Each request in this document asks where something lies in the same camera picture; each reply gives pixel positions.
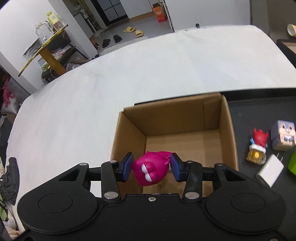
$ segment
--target square toy figure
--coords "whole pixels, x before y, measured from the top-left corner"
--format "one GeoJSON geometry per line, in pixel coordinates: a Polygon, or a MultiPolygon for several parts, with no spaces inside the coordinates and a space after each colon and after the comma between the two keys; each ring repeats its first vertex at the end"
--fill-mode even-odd
{"type": "Polygon", "coordinates": [[[286,151],[295,146],[296,132],[293,122],[278,120],[270,130],[272,149],[286,151]]]}

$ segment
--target plastic bottle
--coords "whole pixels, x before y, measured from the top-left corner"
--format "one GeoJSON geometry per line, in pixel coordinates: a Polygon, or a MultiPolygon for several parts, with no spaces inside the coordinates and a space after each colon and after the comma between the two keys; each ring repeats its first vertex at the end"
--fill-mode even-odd
{"type": "Polygon", "coordinates": [[[50,28],[50,30],[55,34],[57,31],[55,30],[55,28],[53,27],[53,25],[50,22],[48,22],[48,21],[45,21],[45,22],[46,22],[47,26],[50,28]]]}
{"type": "Polygon", "coordinates": [[[64,25],[63,23],[59,20],[59,18],[57,17],[57,15],[55,13],[52,12],[48,12],[47,13],[48,16],[48,21],[53,25],[53,27],[59,31],[64,25]]]}
{"type": "Polygon", "coordinates": [[[38,35],[42,44],[44,44],[54,34],[45,23],[37,23],[35,28],[36,28],[35,33],[38,35]]]}

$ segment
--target yellow slipper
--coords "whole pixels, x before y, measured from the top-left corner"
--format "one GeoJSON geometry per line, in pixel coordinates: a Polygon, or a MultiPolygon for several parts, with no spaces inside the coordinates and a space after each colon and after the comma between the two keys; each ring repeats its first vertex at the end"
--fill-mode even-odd
{"type": "Polygon", "coordinates": [[[135,28],[127,27],[123,32],[124,33],[131,33],[131,32],[134,32],[135,30],[136,30],[135,28]]]}
{"type": "Polygon", "coordinates": [[[136,38],[142,37],[144,35],[142,30],[136,30],[136,38]]]}

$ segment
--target pink stuffed toy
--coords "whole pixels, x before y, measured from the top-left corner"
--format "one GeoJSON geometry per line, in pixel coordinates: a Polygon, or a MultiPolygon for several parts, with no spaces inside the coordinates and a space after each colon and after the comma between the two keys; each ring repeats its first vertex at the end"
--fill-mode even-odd
{"type": "Polygon", "coordinates": [[[9,82],[9,79],[6,79],[5,83],[4,83],[4,86],[2,87],[2,89],[4,90],[3,92],[3,100],[4,100],[4,104],[5,104],[5,107],[7,108],[8,107],[8,104],[9,104],[9,98],[14,98],[15,95],[12,94],[6,87],[8,85],[8,82],[9,82]]]}
{"type": "Polygon", "coordinates": [[[168,173],[170,155],[168,151],[149,152],[135,160],[132,169],[141,186],[159,183],[168,173]]]}

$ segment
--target white tablecloth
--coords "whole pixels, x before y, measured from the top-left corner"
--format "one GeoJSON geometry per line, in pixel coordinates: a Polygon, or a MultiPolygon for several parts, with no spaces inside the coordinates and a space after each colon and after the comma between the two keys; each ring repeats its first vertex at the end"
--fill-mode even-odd
{"type": "MultiPolygon", "coordinates": [[[[193,29],[101,56],[28,97],[7,148],[20,171],[18,200],[56,175],[110,160],[118,113],[136,102],[196,93],[296,87],[296,70],[254,26],[193,29]]],[[[100,196],[100,185],[91,191],[100,196]]],[[[14,207],[14,214],[20,225],[14,207]]]]}

